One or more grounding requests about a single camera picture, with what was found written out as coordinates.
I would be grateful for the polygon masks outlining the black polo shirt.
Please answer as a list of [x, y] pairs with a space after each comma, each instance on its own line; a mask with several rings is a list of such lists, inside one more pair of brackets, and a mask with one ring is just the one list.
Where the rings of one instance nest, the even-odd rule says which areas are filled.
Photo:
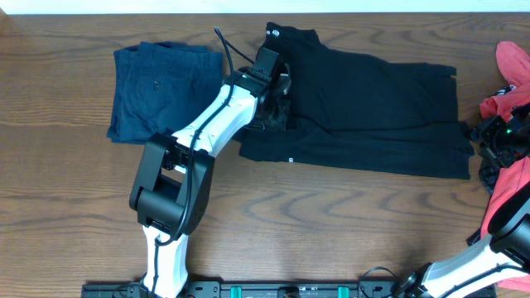
[[247, 130], [240, 155], [436, 178], [470, 178], [456, 70], [331, 49], [313, 30], [269, 22], [264, 47], [289, 65], [291, 112], [280, 132]]

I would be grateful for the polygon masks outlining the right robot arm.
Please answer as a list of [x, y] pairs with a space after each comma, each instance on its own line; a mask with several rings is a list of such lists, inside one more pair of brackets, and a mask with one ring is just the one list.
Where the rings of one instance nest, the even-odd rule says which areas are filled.
[[[512, 109], [511, 119], [484, 120], [471, 131], [479, 154], [494, 169], [507, 170], [529, 156], [529, 105]], [[529, 274], [529, 184], [493, 212], [486, 234], [462, 253], [427, 263], [391, 297], [466, 297], [496, 282]]]

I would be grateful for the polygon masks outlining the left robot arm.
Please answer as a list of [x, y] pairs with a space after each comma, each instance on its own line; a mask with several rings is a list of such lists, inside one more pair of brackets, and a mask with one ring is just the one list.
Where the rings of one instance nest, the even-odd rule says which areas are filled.
[[188, 237], [205, 214], [215, 158], [243, 128], [285, 130], [291, 85], [289, 65], [262, 48], [252, 65], [231, 70], [214, 102], [189, 125], [148, 139], [129, 198], [147, 240], [141, 297], [181, 296]]

